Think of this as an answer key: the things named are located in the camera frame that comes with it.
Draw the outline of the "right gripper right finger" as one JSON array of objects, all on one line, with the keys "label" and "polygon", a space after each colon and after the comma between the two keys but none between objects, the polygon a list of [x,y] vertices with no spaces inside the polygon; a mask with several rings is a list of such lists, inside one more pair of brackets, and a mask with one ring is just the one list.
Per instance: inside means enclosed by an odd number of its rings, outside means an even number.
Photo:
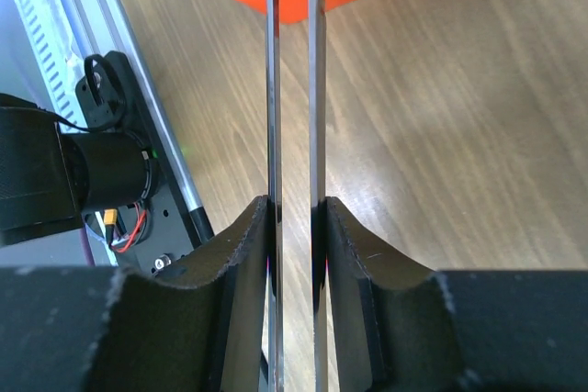
[{"label": "right gripper right finger", "polygon": [[434,271],[327,201],[344,391],[584,391],[587,274]]}]

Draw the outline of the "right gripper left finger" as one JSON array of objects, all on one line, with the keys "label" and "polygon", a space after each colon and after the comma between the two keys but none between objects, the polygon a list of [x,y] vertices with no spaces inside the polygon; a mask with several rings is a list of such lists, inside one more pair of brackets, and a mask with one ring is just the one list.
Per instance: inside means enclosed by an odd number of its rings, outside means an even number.
[{"label": "right gripper left finger", "polygon": [[268,203],[155,276],[122,266],[1,271],[4,391],[255,391]]}]

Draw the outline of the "metal tongs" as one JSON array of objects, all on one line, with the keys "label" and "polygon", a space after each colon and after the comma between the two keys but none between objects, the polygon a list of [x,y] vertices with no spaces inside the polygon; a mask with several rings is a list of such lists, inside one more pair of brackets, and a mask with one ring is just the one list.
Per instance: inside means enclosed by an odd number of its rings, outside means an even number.
[{"label": "metal tongs", "polygon": [[272,391],[329,388],[326,294],[326,0],[280,27],[266,0],[268,362]]}]

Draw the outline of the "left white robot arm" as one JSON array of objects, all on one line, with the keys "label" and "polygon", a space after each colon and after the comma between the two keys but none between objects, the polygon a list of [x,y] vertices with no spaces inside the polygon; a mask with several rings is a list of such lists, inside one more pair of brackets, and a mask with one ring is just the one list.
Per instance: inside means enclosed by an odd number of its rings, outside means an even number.
[{"label": "left white robot arm", "polygon": [[1,243],[78,230],[83,215],[150,198],[159,167],[133,133],[66,134],[57,115],[1,96]]}]

